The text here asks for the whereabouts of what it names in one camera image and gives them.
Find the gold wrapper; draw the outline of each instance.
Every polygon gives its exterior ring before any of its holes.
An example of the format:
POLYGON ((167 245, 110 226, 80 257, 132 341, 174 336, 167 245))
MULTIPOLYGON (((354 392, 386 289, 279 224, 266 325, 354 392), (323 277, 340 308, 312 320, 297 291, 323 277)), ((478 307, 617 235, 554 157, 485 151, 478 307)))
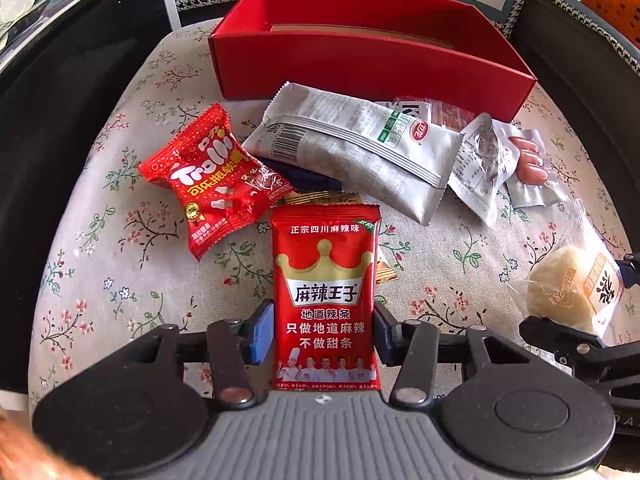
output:
POLYGON ((376 262, 376 283, 386 283, 398 277, 393 267, 386 260, 382 247, 378 246, 378 260, 376 262))
POLYGON ((309 193, 289 193, 284 197, 285 204, 361 204, 362 197, 357 193, 345 193, 343 191, 311 191, 309 193))

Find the spicy strip package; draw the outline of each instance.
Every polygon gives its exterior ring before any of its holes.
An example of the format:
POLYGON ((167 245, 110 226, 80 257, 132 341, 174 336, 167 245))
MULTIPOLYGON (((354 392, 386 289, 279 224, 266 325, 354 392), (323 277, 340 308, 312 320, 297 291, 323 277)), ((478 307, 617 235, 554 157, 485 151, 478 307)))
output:
POLYGON ((274 388, 380 389, 372 326, 379 222, 377 205, 274 209, 274 388))
POLYGON ((198 260, 220 238, 257 222, 293 191, 238 144, 220 104, 140 164, 140 173, 173 188, 189 223, 189 250, 198 260))

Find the sausage package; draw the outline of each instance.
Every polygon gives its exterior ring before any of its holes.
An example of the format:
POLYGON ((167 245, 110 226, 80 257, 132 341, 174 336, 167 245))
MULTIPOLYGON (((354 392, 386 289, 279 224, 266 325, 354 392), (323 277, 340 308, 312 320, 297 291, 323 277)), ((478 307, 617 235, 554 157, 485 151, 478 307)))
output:
POLYGON ((511 280, 523 316, 546 317, 602 337, 624 289, 620 268, 587 218, 581 200, 558 243, 526 280, 511 280))
POLYGON ((518 167, 506 184, 513 207, 548 207, 568 202, 569 198, 558 182, 558 171, 551 165, 539 131, 519 130, 512 124, 498 121, 494 121, 494 126, 502 130, 520 150, 518 167))
POLYGON ((369 204, 274 209, 274 388, 380 389, 372 326, 379 222, 379 206, 369 204))
POLYGON ((220 238, 257 222, 293 191, 238 144, 220 104, 140 164, 140 173, 174 190, 189 223, 189 250, 198 260, 220 238))

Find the bread roll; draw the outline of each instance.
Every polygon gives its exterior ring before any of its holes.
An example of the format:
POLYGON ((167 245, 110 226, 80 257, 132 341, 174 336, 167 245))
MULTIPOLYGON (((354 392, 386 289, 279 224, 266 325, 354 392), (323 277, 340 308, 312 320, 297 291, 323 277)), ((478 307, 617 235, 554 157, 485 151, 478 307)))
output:
POLYGON ((594 332, 593 317, 597 312, 583 287, 594 258, 595 254, 575 246, 565 246, 545 256, 529 275, 529 314, 594 332))

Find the red box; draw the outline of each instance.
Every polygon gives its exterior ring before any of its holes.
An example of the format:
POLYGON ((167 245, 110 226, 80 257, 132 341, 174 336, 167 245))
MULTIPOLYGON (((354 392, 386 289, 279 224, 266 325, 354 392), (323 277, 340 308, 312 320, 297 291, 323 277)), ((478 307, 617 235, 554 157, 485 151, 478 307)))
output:
POLYGON ((536 83, 474 6, 455 0, 240 0, 209 38, 225 99, 286 81, 371 101, 429 97, 509 122, 536 83))

